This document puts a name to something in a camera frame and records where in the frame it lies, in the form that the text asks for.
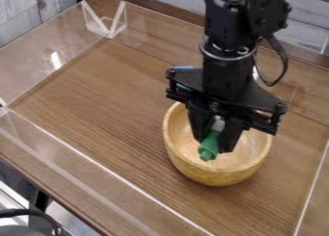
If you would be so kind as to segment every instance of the wooden table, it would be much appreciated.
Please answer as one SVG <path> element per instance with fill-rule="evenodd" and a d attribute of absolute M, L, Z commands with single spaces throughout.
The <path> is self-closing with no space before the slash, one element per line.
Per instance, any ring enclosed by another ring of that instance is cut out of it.
<path fill-rule="evenodd" d="M 98 15 L 118 4 L 89 2 Z M 47 162 L 3 137 L 1 158 L 104 235 L 206 235 L 204 230 L 214 235 L 292 235 L 329 139 L 328 70 L 290 60 L 289 74 L 273 89 L 289 103 L 289 113 L 262 168 L 236 186 L 204 187 L 170 164 L 162 140 L 172 105 L 165 70 L 201 62 L 198 28 L 184 22 L 177 26 L 174 19 L 134 6 L 128 14 L 134 24 L 116 40 L 102 39 L 12 105 L 80 154 L 55 147 L 49 139 L 39 142 L 25 127 L 24 140 Z M 270 50 L 260 50 L 260 62 L 269 70 L 277 66 Z M 137 188 L 128 189 L 129 182 Z M 322 206 L 313 213 L 325 210 Z M 320 228 L 302 225 L 301 235 L 324 235 L 328 229 L 326 223 Z"/>

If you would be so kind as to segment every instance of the yellow bowl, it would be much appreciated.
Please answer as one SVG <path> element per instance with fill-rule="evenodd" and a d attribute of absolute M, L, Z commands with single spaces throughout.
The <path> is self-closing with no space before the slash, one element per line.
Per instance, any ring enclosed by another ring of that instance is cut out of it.
<path fill-rule="evenodd" d="M 185 105 L 174 103 L 164 117 L 164 144 L 169 159 L 194 181 L 209 186 L 228 186 L 246 179 L 260 168 L 272 146 L 273 136 L 254 129 L 244 131 L 234 152 L 214 161 L 200 159 Z"/>

